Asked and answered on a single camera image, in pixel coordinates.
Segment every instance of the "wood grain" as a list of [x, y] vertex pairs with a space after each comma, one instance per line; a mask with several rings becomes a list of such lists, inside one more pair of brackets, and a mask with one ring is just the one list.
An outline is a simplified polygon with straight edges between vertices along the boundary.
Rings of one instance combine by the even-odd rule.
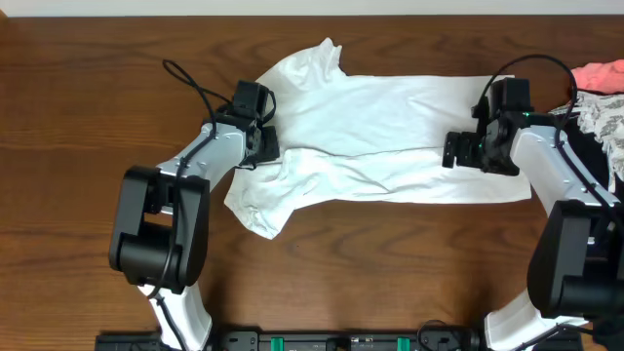
[[[11, 19], [0, 31], [0, 348], [88, 350], [101, 331], [157, 327], [112, 271], [120, 180], [169, 159], [198, 132], [201, 101], [161, 68], [175, 59], [225, 95], [331, 37], [349, 74], [482, 75], [524, 54], [570, 66], [624, 57], [622, 17]], [[545, 110], [566, 78], [531, 79]], [[265, 330], [471, 323], [525, 286], [545, 222], [535, 199], [423, 206], [329, 202], [296, 211], [268, 241], [211, 208], [200, 284], [219, 323]], [[598, 350], [586, 340], [588, 349]]]

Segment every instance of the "brown wooden surface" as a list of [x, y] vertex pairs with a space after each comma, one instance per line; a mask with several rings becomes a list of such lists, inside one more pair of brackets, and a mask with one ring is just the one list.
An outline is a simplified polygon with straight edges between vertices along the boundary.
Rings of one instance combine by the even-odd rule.
[[[328, 36], [349, 74], [490, 74], [530, 53], [571, 66], [624, 58], [621, 17], [10, 19], [0, 32], [0, 348], [89, 350], [100, 331], [157, 326], [107, 252], [124, 171], [171, 158], [205, 116], [162, 58], [231, 95], [238, 79]], [[566, 102], [552, 65], [513, 72], [531, 78], [538, 109]], [[296, 211], [268, 241], [222, 205], [228, 186], [213, 196], [203, 297], [218, 322], [266, 330], [478, 320], [524, 288], [545, 222], [535, 199], [330, 202]]]

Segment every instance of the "pink cloth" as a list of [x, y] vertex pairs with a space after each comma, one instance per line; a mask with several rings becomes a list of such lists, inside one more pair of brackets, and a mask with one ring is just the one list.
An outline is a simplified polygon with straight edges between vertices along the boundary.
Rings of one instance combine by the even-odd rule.
[[578, 89], [604, 94], [624, 93], [624, 59], [611, 63], [588, 63], [572, 69]]

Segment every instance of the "white towel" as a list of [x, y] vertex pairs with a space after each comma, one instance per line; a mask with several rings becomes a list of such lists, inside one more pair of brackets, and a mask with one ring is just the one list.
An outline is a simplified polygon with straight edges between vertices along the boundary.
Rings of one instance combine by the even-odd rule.
[[272, 239], [291, 213], [324, 201], [502, 203], [530, 198], [527, 178], [442, 167], [447, 132], [475, 131], [488, 77], [347, 76], [341, 47], [282, 59], [257, 81], [276, 96], [280, 159], [237, 170], [225, 205]]

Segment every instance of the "white wall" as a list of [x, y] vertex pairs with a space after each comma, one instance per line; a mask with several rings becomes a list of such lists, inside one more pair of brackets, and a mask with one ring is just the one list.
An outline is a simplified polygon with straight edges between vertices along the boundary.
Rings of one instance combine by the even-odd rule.
[[624, 0], [0, 0], [9, 17], [624, 14]]

